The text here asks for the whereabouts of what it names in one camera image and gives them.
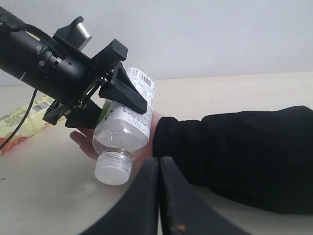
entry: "bottle cap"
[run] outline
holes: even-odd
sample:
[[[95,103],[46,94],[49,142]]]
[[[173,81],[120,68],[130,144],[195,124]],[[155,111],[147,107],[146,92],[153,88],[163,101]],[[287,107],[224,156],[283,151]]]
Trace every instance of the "bottle cap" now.
[[[104,152],[96,163],[96,178],[107,185],[123,185],[129,180],[132,171],[129,155],[119,152]]]

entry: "white table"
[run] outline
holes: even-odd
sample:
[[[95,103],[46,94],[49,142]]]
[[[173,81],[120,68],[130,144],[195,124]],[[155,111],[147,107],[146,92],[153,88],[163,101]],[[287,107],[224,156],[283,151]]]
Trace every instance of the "white table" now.
[[[242,110],[313,108],[313,73],[158,80],[155,109],[178,119]],[[30,87],[0,88],[0,117],[26,104]],[[95,161],[70,138],[64,122],[0,157],[0,231],[8,235],[76,235],[106,213],[129,184],[109,187],[94,177]],[[313,216],[277,215],[218,197],[199,195],[255,235],[311,235]]]

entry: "black sleeve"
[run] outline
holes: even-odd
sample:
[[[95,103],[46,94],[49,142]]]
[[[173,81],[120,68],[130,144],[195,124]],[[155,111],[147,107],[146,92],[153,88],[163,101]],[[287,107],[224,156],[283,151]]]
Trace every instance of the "black sleeve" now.
[[[163,117],[155,157],[171,156],[191,184],[278,213],[313,213],[313,111]]]

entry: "clear plastic bottle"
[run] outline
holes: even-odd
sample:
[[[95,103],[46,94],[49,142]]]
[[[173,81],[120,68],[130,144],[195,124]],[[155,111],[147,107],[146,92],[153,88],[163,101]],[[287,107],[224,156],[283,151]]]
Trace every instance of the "clear plastic bottle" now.
[[[149,141],[155,84],[142,71],[128,68],[126,73],[148,103],[147,112],[140,115],[128,107],[106,100],[102,120],[95,128],[92,145],[99,154],[95,176],[107,185],[122,185],[129,180],[133,153]]]

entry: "snack package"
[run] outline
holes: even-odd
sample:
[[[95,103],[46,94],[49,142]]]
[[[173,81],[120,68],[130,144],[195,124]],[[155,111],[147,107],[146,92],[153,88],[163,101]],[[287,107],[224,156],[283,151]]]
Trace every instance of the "snack package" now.
[[[8,152],[20,142],[32,137],[36,133],[45,129],[50,123],[43,120],[48,107],[53,103],[49,96],[35,99],[32,108],[21,128],[15,136],[0,150],[0,156]],[[13,112],[0,117],[0,145],[12,134],[22,120],[29,104],[19,107]]]

